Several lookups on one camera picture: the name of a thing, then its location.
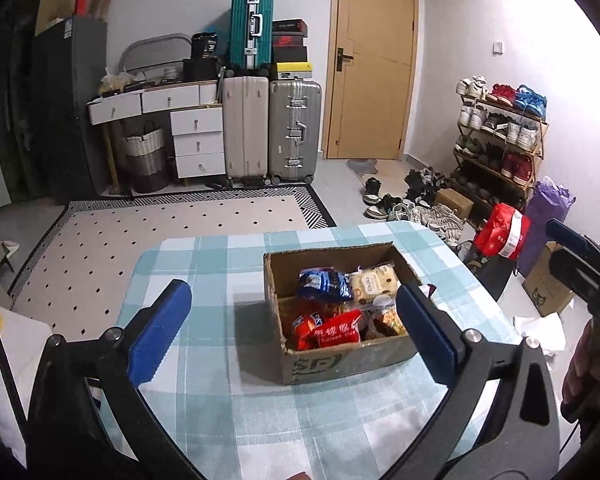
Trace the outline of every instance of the purple bag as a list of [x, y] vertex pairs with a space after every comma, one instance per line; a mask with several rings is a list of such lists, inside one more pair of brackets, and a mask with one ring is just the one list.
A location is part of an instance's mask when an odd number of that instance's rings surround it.
[[560, 222], [569, 212], [576, 197], [563, 186], [556, 186], [548, 176], [536, 183], [534, 195], [526, 207], [525, 216], [531, 220], [531, 227], [526, 234], [525, 244], [518, 255], [518, 271], [527, 276], [538, 260], [542, 248], [549, 241], [544, 234], [544, 226], [552, 218]]

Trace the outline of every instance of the green and white tablecloth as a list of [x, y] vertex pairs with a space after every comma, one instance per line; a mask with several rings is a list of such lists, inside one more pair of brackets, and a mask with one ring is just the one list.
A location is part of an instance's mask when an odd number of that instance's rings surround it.
[[[436, 305], [461, 328], [489, 340], [519, 335], [487, 291], [427, 228], [407, 221], [243, 236], [173, 238], [145, 252], [118, 324], [149, 306], [172, 278], [192, 288], [192, 309], [154, 380], [140, 387], [176, 444], [209, 479], [316, 480], [380, 477], [426, 423], [446, 388], [419, 355], [372, 372], [283, 386], [264, 305], [265, 252], [392, 242]], [[493, 399], [485, 388], [456, 449], [475, 441]], [[130, 449], [106, 402], [102, 418], [116, 447]]]

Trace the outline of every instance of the door frame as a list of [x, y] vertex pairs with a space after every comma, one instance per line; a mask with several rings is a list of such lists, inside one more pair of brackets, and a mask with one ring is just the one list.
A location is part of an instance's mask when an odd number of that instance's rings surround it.
[[[407, 107], [402, 122], [402, 140], [398, 147], [395, 159], [400, 159], [404, 152], [404, 146], [407, 136], [407, 126], [409, 124], [409, 114], [411, 111], [411, 102], [413, 101], [413, 82], [415, 79], [415, 65], [418, 47], [418, 0], [413, 2], [413, 47], [411, 49], [411, 76], [409, 80], [409, 91], [407, 97]], [[331, 107], [333, 107], [333, 84], [335, 79], [335, 61], [336, 61], [336, 35], [338, 32], [338, 0], [331, 0], [331, 17], [329, 26], [329, 47], [327, 58], [327, 81], [324, 93], [324, 119], [322, 121], [322, 143], [320, 148], [324, 153], [324, 158], [329, 158], [329, 148], [334, 152], [336, 139], [331, 137]]]

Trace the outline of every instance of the drawer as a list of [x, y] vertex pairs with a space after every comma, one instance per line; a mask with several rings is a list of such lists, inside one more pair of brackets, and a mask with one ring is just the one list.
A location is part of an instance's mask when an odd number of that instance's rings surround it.
[[222, 132], [176, 135], [173, 137], [173, 146], [176, 156], [224, 152]]
[[176, 157], [178, 177], [219, 175], [224, 173], [224, 153]]
[[200, 85], [200, 104], [212, 105], [216, 102], [218, 83], [206, 83]]
[[91, 124], [106, 123], [142, 114], [140, 94], [120, 94], [89, 105]]
[[142, 94], [142, 112], [157, 112], [170, 108], [187, 108], [200, 105], [198, 85], [149, 90]]
[[171, 112], [171, 134], [197, 134], [222, 131], [222, 107]]

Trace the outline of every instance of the door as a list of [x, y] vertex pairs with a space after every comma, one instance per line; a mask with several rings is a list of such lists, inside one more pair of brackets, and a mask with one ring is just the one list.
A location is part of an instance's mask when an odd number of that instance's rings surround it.
[[328, 158], [402, 156], [415, 17], [416, 0], [338, 0]]

